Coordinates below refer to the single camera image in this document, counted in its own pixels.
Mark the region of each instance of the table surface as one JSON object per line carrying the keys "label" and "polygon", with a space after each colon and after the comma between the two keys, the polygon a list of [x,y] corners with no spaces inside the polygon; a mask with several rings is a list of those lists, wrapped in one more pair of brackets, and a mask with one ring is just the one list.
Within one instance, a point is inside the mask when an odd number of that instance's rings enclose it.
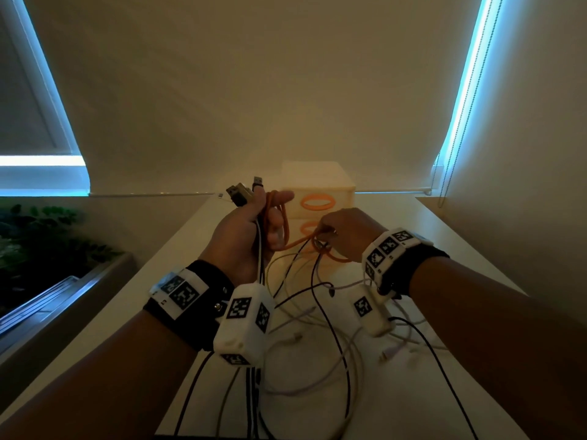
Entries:
{"label": "table surface", "polygon": [[[449,253],[454,260],[518,289],[414,195],[357,194],[355,205],[388,228],[412,229],[433,240],[437,247]],[[0,422],[132,318],[146,302],[149,288],[172,269],[191,263],[208,243],[216,224],[233,207],[225,199],[210,198],[0,416]],[[269,285],[273,289],[273,284],[283,278],[289,260],[284,258],[275,264],[269,273]],[[309,286],[309,266],[302,268],[288,282],[290,292]],[[330,280],[335,285],[350,283],[362,277],[360,266],[355,263],[321,266],[320,272],[323,280]],[[320,288],[316,295],[334,325],[348,334],[360,327],[342,291],[330,298],[327,290]],[[301,295],[297,304],[302,309],[315,305],[310,294]],[[402,304],[413,320],[421,316],[411,300],[402,300]],[[283,318],[285,316],[277,311],[271,325],[275,327]],[[433,343],[441,343],[428,324],[424,323],[421,329],[434,340]],[[287,339],[295,332],[303,333],[302,341],[293,346],[277,348],[268,355],[265,372],[269,382],[276,388],[291,389],[311,383],[326,373],[338,358],[329,330],[298,322],[269,335],[268,343]],[[470,431],[459,407],[429,352],[421,348],[414,351],[408,346],[400,350],[391,361],[379,362],[379,355],[384,348],[399,343],[399,340],[387,336],[372,339],[364,332],[357,336],[356,344],[364,361],[364,380],[345,439],[470,439]],[[198,355],[161,422],[158,434],[173,433],[187,389],[204,356],[203,353]],[[480,438],[527,438],[450,353],[439,351],[438,356]],[[210,359],[188,404],[180,435],[214,436],[220,404],[233,373],[234,369],[224,360],[218,357]],[[332,435],[344,416],[344,377],[344,370],[339,367],[332,384],[303,397],[262,394],[260,408],[272,433],[277,438],[288,439],[318,439]],[[243,371],[228,398],[221,435],[246,436]]]}

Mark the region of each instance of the right hand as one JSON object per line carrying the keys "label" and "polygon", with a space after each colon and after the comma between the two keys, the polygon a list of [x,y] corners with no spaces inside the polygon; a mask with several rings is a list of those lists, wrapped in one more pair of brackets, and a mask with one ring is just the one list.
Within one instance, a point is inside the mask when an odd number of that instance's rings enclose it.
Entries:
{"label": "right hand", "polygon": [[367,246],[387,229],[358,208],[343,208],[322,216],[318,231],[319,240],[351,261],[361,262]]}

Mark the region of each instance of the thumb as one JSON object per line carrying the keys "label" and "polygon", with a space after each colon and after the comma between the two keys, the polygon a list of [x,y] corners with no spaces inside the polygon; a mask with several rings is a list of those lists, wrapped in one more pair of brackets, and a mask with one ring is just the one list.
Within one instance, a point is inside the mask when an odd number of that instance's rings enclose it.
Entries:
{"label": "thumb", "polygon": [[247,221],[253,222],[257,219],[257,215],[265,208],[267,195],[261,186],[256,186],[253,191],[253,199],[241,207],[241,214]]}

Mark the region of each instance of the roller blind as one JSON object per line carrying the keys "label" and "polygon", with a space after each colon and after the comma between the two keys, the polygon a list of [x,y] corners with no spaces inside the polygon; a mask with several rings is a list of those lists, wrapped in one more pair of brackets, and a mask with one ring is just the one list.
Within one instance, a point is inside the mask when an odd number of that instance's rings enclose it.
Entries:
{"label": "roller blind", "polygon": [[429,186],[480,0],[25,0],[94,193]]}

